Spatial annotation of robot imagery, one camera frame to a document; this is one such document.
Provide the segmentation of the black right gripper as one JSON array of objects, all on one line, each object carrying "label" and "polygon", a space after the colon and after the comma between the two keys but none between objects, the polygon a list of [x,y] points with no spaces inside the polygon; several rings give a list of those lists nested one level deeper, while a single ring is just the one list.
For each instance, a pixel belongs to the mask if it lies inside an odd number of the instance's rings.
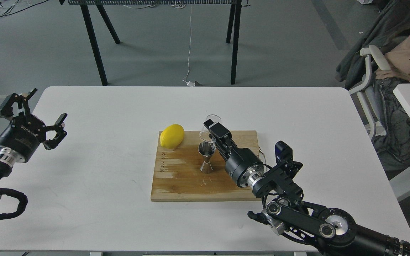
[{"label": "black right gripper", "polygon": [[219,151],[225,171],[238,187],[247,187],[250,171],[263,173],[262,161],[249,148],[238,148],[230,131],[215,119],[203,123],[203,153]]}]

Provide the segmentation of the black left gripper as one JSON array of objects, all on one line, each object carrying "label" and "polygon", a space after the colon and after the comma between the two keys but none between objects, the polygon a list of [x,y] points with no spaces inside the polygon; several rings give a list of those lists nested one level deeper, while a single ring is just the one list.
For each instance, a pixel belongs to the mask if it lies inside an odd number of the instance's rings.
[{"label": "black left gripper", "polygon": [[[27,94],[8,95],[0,105],[0,118],[10,121],[8,127],[0,135],[0,149],[7,148],[16,151],[20,156],[17,162],[27,162],[32,157],[40,143],[47,150],[55,149],[67,136],[64,121],[67,113],[59,116],[52,126],[44,126],[44,122],[31,114],[29,99],[38,91],[32,89]],[[14,116],[13,104],[23,111]],[[46,139],[47,132],[55,131],[52,139]]]}]

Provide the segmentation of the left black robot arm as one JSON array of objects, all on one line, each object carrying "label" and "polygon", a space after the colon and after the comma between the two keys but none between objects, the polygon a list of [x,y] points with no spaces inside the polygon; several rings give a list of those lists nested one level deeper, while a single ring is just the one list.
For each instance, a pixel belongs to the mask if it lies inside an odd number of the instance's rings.
[{"label": "left black robot arm", "polygon": [[[67,135],[64,130],[66,113],[47,126],[33,115],[29,108],[29,99],[37,89],[27,94],[10,94],[0,105],[0,118],[7,119],[9,125],[0,134],[0,180],[9,176],[16,162],[27,162],[40,144],[47,150],[55,149]],[[11,188],[0,187],[2,196],[9,196],[19,201],[17,210],[12,213],[0,213],[0,220],[13,219],[26,209],[27,196]]]}]

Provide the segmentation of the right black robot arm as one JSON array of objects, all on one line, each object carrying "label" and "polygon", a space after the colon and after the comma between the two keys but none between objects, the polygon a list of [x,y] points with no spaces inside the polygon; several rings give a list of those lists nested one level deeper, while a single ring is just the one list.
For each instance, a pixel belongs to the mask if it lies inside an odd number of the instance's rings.
[{"label": "right black robot arm", "polygon": [[270,167],[251,149],[239,148],[221,123],[209,119],[204,127],[228,175],[262,201],[260,213],[247,213],[250,219],[325,256],[410,256],[410,242],[358,225],[342,209],[304,201],[302,188],[293,181],[303,164],[293,160],[292,149],[283,141],[275,144],[276,165]]}]

